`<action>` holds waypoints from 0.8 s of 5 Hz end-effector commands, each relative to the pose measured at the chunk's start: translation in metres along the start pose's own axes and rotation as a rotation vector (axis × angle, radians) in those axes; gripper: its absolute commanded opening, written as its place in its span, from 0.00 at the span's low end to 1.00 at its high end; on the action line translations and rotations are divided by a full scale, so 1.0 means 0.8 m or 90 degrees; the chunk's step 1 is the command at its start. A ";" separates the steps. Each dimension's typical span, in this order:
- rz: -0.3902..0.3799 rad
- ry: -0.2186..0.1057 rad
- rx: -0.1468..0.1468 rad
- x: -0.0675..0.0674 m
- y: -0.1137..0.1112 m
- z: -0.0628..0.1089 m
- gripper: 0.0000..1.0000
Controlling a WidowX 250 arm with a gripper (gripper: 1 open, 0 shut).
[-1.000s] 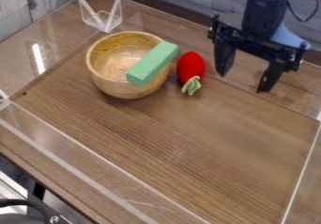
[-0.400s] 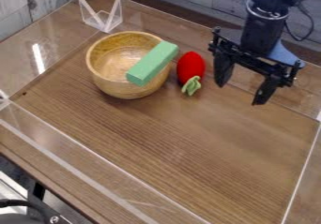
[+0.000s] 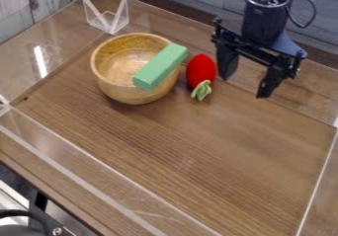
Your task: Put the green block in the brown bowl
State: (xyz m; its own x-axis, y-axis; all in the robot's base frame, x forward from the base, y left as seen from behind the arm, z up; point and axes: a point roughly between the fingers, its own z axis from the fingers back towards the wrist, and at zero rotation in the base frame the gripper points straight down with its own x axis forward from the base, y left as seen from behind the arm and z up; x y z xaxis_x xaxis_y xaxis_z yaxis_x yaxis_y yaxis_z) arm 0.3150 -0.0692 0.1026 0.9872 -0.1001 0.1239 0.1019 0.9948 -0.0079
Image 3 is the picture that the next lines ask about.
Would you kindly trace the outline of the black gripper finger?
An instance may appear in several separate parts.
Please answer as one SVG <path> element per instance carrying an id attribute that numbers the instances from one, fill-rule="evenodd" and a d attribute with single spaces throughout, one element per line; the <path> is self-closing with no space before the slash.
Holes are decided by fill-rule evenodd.
<path id="1" fill-rule="evenodd" d="M 268 98 L 283 79 L 283 71 L 271 66 L 267 70 L 264 78 L 260 81 L 256 98 Z"/>
<path id="2" fill-rule="evenodd" d="M 223 43 L 216 44 L 217 73 L 227 80 L 237 69 L 239 53 L 236 49 Z"/>

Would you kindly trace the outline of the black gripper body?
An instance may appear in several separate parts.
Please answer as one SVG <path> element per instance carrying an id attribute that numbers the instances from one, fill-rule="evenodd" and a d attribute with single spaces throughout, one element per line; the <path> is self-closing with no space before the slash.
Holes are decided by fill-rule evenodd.
<path id="1" fill-rule="evenodd" d="M 299 28 L 302 24 L 290 14 L 292 0 L 244 0 L 244 16 L 240 32 L 233 32 L 221 25 L 221 18 L 213 20 L 211 41 L 223 43 L 236 49 L 244 56 L 268 68 L 272 66 L 283 71 L 286 78 L 296 74 L 306 51 L 295 44 L 286 34 L 286 22 L 291 21 Z"/>

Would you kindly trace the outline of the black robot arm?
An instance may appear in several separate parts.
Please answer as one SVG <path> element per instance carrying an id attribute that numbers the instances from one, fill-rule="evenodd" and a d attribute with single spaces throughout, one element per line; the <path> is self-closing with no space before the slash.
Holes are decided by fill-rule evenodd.
<path id="1" fill-rule="evenodd" d="M 306 51 L 286 34 L 286 22 L 294 18 L 288 13 L 292 0 L 245 0 L 245 9 L 239 33 L 221 25 L 221 18 L 213 19 L 211 41 L 216 48 L 217 73 L 227 80 L 244 56 L 267 67 L 256 98 L 268 98 L 287 78 L 294 79 Z"/>

